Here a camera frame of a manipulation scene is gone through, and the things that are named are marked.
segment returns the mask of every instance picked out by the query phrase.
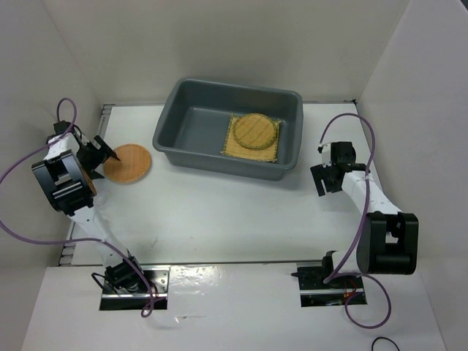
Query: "round woven coaster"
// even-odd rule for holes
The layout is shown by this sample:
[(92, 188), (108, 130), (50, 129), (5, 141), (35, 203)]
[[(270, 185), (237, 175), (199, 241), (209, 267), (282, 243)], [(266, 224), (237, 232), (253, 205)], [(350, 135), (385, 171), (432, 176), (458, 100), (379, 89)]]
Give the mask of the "round woven coaster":
[(276, 125), (269, 117), (250, 113), (233, 124), (233, 137), (244, 148), (264, 150), (276, 139)]
[(104, 163), (104, 173), (118, 183), (128, 183), (143, 177), (149, 170), (151, 155), (141, 145), (125, 144), (115, 149), (116, 159), (109, 158)]

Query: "yellow cloth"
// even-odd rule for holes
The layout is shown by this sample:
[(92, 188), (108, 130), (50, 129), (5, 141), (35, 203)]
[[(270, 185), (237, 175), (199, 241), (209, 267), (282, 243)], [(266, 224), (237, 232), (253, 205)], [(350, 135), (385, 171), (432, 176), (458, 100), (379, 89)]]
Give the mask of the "yellow cloth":
[(221, 152), (223, 155), (241, 157), (243, 159), (253, 159), (261, 162), (276, 162), (276, 152), (278, 151), (279, 124), (281, 121), (273, 121), (276, 126), (276, 139), (264, 150), (252, 150), (239, 145), (234, 139), (233, 124), (242, 116), (231, 116), (229, 127), (227, 128), (226, 141)]

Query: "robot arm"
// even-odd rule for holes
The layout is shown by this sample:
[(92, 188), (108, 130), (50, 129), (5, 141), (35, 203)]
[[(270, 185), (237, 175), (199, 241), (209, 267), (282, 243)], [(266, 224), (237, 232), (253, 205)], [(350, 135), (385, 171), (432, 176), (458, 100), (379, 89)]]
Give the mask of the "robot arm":
[[(56, 134), (48, 138), (52, 143), (68, 128), (69, 122), (54, 124)], [(137, 260), (110, 231), (101, 213), (94, 206), (97, 192), (92, 178), (103, 178), (95, 168), (109, 157), (118, 159), (114, 151), (97, 136), (97, 148), (78, 129), (66, 134), (49, 148), (47, 156), (32, 166), (34, 175), (49, 203), (56, 211), (66, 214), (91, 238), (98, 238), (115, 246), (138, 268)], [(140, 277), (109, 247), (94, 244), (105, 267), (105, 278), (116, 290), (138, 290)]]
[[(329, 143), (319, 148), (322, 164), (311, 168), (319, 196), (346, 192), (362, 213), (366, 198), (364, 164), (356, 163), (351, 142)], [(412, 274), (418, 251), (418, 219), (392, 204), (369, 174), (370, 201), (355, 261), (362, 273)], [(388, 242), (389, 237), (396, 242)], [(329, 252), (324, 262), (339, 261), (339, 252)]]

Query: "gray plastic bin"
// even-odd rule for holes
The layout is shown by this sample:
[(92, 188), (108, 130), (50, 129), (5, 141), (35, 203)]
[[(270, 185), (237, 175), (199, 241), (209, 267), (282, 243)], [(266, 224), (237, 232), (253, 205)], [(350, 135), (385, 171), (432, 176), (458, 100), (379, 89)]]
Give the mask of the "gray plastic bin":
[[(276, 163), (221, 154), (233, 113), (283, 121)], [(166, 101), (153, 146), (173, 165), (278, 181), (298, 162), (302, 122), (302, 98), (294, 91), (182, 79)]]

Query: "purple cable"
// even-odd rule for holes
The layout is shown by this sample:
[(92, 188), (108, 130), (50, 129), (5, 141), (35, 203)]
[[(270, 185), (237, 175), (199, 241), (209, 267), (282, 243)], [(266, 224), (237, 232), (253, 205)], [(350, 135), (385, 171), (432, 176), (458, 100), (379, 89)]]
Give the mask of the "purple cable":
[(343, 267), (343, 265), (346, 263), (346, 261), (348, 261), (348, 259), (350, 258), (351, 254), (352, 254), (352, 251), (355, 249), (356, 245), (358, 245), (359, 239), (361, 238), (361, 235), (362, 235), (362, 232), (363, 232), (364, 222), (366, 221), (366, 215), (367, 215), (367, 212), (369, 211), (369, 202), (370, 202), (370, 197), (371, 197), (371, 190), (370, 190), (370, 183), (369, 183), (369, 178), (368, 177), (369, 177), (371, 163), (372, 163), (372, 160), (374, 159), (374, 154), (375, 154), (375, 133), (374, 133), (374, 129), (372, 128), (372, 125), (364, 117), (359, 116), (356, 113), (342, 113), (340, 115), (335, 116), (334, 118), (331, 119), (331, 121), (328, 122), (327, 126), (323, 130), (322, 137), (320, 138), (320, 144), (322, 144), (323, 139), (325, 138), (325, 134), (327, 133), (328, 128), (330, 128), (330, 125), (335, 120), (337, 120), (338, 118), (341, 118), (343, 116), (352, 116), (352, 117), (359, 118), (362, 122), (364, 122), (366, 124), (366, 126), (369, 128), (369, 131), (371, 133), (371, 139), (372, 139), (371, 154), (369, 155), (369, 159), (367, 160), (366, 170), (364, 172), (364, 174), (366, 175), (366, 199), (364, 200), (363, 215), (361, 216), (361, 220), (359, 222), (358, 230), (356, 231), (356, 235), (354, 237), (354, 240), (351, 243), (351, 246), (346, 251), (346, 254), (344, 254), (343, 259), (338, 263), (338, 265), (336, 265), (333, 272), (331, 272), (331, 274), (327, 278), (325, 278), (323, 280), (323, 283), (328, 284), (330, 282), (330, 280), (338, 278), (340, 276), (365, 276), (366, 278), (369, 278), (370, 280), (373, 280), (374, 282), (376, 282), (379, 285), (379, 287), (382, 289), (383, 293), (385, 294), (385, 297), (387, 298), (387, 303), (388, 303), (388, 312), (387, 312), (387, 315), (385, 316), (385, 318), (384, 318), (384, 320), (382, 322), (377, 323), (376, 325), (363, 325), (363, 324), (360, 324), (359, 322), (356, 322), (351, 317), (351, 314), (348, 311), (348, 303), (355, 296), (362, 294), (361, 292), (358, 293), (358, 294), (351, 295), (346, 300), (346, 302), (344, 303), (344, 310), (346, 311), (346, 315), (351, 320), (351, 322), (356, 324), (358, 327), (361, 327), (361, 328), (364, 328), (364, 329), (376, 329), (376, 328), (380, 328), (381, 326), (383, 326), (388, 321), (388, 319), (390, 318), (391, 313), (392, 313), (392, 304), (391, 304), (390, 296), (388, 295), (387, 290), (385, 289), (385, 287), (382, 285), (381, 282), (379, 282), (376, 278), (374, 278), (373, 276), (370, 276), (368, 274), (339, 273), (339, 270)]
[(387, 309), (387, 315), (385, 316), (385, 318), (382, 320), (382, 322), (379, 322), (375, 325), (364, 325), (364, 324), (360, 324), (358, 321), (356, 321), (354, 318), (351, 317), (351, 314), (350, 314), (350, 311), (348, 310), (348, 305), (350, 303), (350, 301), (355, 298), (356, 296), (358, 295), (362, 295), (363, 293), (361, 292), (357, 292), (355, 294), (352, 294), (349, 298), (346, 299), (346, 301), (344, 302), (344, 311), (346, 312), (346, 315), (348, 316), (348, 318), (350, 319), (350, 321), (354, 324), (356, 324), (358, 327), (361, 327), (361, 328), (364, 328), (364, 329), (377, 329), (377, 328), (380, 328), (382, 327), (389, 319), (390, 319), (390, 316), (392, 315), (392, 303), (391, 303), (391, 300), (390, 300), (390, 296), (388, 294), (388, 291), (385, 289), (385, 287), (383, 286), (383, 284), (381, 282), (379, 282), (377, 280), (377, 278), (373, 277), (373, 276), (370, 276), (368, 274), (361, 274), (361, 273), (338, 273), (334, 276), (334, 279), (335, 278), (339, 278), (340, 276), (363, 276), (363, 277), (366, 277), (366, 278), (369, 278), (370, 280), (373, 280), (374, 282), (377, 283), (377, 285), (379, 285), (380, 289), (382, 289), (384, 295), (385, 295), (385, 298), (387, 299), (387, 305), (388, 305), (388, 309)]
[[(72, 104), (73, 106), (73, 119), (72, 119), (72, 122), (71, 124), (68, 126), (67, 130), (57, 139), (57, 140), (54, 140), (52, 143), (49, 143), (48, 145), (46, 144), (45, 146), (41, 147), (41, 148), (38, 148), (36, 151), (32, 151), (31, 153), (25, 155), (24, 157), (22, 157), (21, 159), (19, 159), (18, 161), (16, 161), (13, 165), (11, 165), (5, 172), (3, 172), (3, 174), (0, 176), (0, 185), (3, 183), (3, 181), (5, 180), (5, 178), (8, 176), (8, 174), (10, 174), (10, 172), (12, 172), (18, 165), (20, 165), (22, 162), (26, 161), (29, 157), (41, 152), (42, 150), (46, 149), (46, 148), (49, 148), (50, 146), (52, 146), (53, 144), (57, 143), (58, 141), (60, 141), (60, 139), (62, 139), (70, 130), (72, 130), (73, 126), (75, 125), (75, 121), (76, 121), (76, 117), (77, 117), (77, 108), (76, 108), (76, 104), (73, 102), (73, 100), (71, 100), (70, 98), (68, 97), (65, 97), (63, 99), (61, 99), (58, 104), (57, 104), (57, 120), (60, 121), (60, 106), (63, 102), (65, 101), (68, 101)], [(150, 298), (150, 301), (149, 303), (147, 303), (142, 311), (141, 311), (141, 317), (143, 318), (147, 318), (151, 315), (152, 311), (154, 310), (154, 303), (156, 301), (158, 301), (158, 299), (155, 299), (154, 295), (153, 295), (153, 290), (151, 289), (151, 286), (150, 284), (148, 283), (148, 280), (146, 280), (146, 277), (143, 275), (143, 273), (141, 273), (140, 269), (137, 268), (136, 265), (134, 265), (132, 263), (132, 261), (129, 260), (129, 258), (123, 253), (121, 252), (119, 249), (117, 249), (114, 245), (112, 244), (109, 244), (108, 242), (105, 242), (105, 241), (102, 241), (100, 239), (97, 239), (97, 238), (79, 238), (79, 239), (69, 239), (69, 240), (46, 240), (46, 241), (41, 241), (41, 240), (34, 240), (34, 239), (30, 239), (30, 238), (25, 238), (15, 232), (13, 232), (11, 229), (9, 229), (5, 223), (3, 223), (3, 221), (0, 219), (0, 228), (3, 229), (5, 232), (7, 232), (8, 234), (10, 234), (13, 238), (15, 239), (18, 239), (19, 241), (22, 241), (24, 243), (28, 243), (28, 244), (35, 244), (35, 245), (64, 245), (64, 244), (73, 244), (73, 243), (80, 243), (80, 242), (84, 242), (84, 241), (93, 241), (93, 242), (97, 242), (97, 243), (101, 243), (101, 244), (104, 244), (106, 245), (107, 247), (110, 247), (113, 251), (115, 251), (119, 256), (122, 257), (122, 259), (125, 260), (126, 263), (128, 263), (128, 265), (130, 267), (132, 267), (132, 269), (135, 271), (136, 274), (138, 274), (138, 276), (141, 278), (141, 280), (143, 281), (143, 283), (145, 283), (145, 286), (146, 288), (148, 289), (148, 292), (149, 292), (149, 298)]]

